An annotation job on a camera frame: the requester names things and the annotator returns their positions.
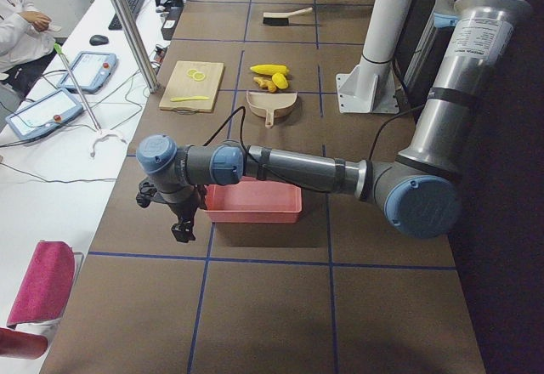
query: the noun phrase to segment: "label sticker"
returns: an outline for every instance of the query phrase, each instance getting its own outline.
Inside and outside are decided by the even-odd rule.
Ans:
[[[457,23],[445,57],[468,57],[495,64],[512,36],[513,27],[506,21],[465,19]]]

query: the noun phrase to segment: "hand brush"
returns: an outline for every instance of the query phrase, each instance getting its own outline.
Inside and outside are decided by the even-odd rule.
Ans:
[[[289,26],[289,17],[311,13],[313,8],[303,8],[291,13],[263,13],[263,24],[268,26]]]

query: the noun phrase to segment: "small dustpan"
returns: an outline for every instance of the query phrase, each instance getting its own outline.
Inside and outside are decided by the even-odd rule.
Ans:
[[[295,108],[297,93],[246,93],[249,109],[257,116],[264,118],[264,126],[270,129],[274,126],[276,117],[289,115]]]

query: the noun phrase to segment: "white pipe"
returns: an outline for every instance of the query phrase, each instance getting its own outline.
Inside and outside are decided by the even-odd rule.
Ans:
[[[375,1],[360,62],[338,84],[340,111],[372,112],[382,102],[381,97],[391,98],[383,95],[383,90],[388,84],[390,61],[410,4],[411,0]],[[380,111],[394,113],[393,110]]]

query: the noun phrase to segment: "red cloth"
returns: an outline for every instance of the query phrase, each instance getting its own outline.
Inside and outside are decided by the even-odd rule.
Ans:
[[[0,327],[0,355],[16,359],[37,359],[48,349],[48,339]]]
[[[60,241],[38,242],[23,283],[9,313],[7,326],[36,323],[61,316],[70,296],[76,261]]]

